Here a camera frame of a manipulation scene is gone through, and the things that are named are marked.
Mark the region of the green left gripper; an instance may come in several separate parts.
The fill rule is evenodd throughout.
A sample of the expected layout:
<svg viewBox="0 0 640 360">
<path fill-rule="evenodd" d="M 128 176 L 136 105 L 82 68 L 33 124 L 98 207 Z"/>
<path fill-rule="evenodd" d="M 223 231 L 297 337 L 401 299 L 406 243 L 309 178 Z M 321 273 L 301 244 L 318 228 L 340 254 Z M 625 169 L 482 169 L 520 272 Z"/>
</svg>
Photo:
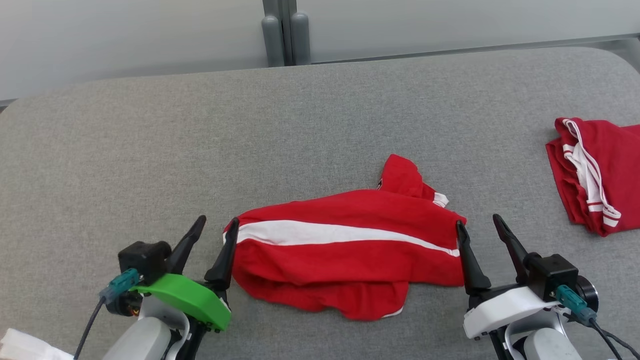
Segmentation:
<svg viewBox="0 0 640 360">
<path fill-rule="evenodd" d="M 211 330 L 226 331 L 231 310 L 215 293 L 225 293 L 233 275 L 240 221 L 231 219 L 224 233 L 224 244 L 213 266 L 206 271 L 202 285 L 182 275 L 194 244 L 206 225 L 206 215 L 200 215 L 165 260 L 167 273 L 151 285 L 137 284 L 132 291 L 151 294 L 166 305 L 205 324 Z"/>
</svg>

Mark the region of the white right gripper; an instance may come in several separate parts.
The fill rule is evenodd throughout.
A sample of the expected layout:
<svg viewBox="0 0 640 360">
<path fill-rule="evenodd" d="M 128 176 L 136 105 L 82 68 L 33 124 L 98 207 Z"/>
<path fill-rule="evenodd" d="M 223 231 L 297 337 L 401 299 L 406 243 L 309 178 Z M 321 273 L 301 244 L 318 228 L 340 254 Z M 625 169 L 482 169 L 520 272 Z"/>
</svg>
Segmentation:
<svg viewBox="0 0 640 360">
<path fill-rule="evenodd" d="M 528 251 L 500 214 L 493 214 L 493 223 L 499 239 L 509 252 L 516 271 L 516 283 L 525 285 L 528 281 L 528 270 L 524 260 Z M 492 283 L 478 263 L 471 247 L 470 235 L 461 220 L 456 222 L 455 230 L 465 292 L 468 296 L 478 296 L 491 289 Z M 489 333 L 504 326 L 510 328 L 507 332 L 511 335 L 516 334 L 517 331 L 532 332 L 541 328 L 551 328 L 561 332 L 560 313 L 553 309 L 559 304 L 555 300 L 543 301 L 528 287 L 510 289 L 469 310 L 464 315 L 462 326 L 469 339 L 480 337 L 483 333 Z"/>
</svg>

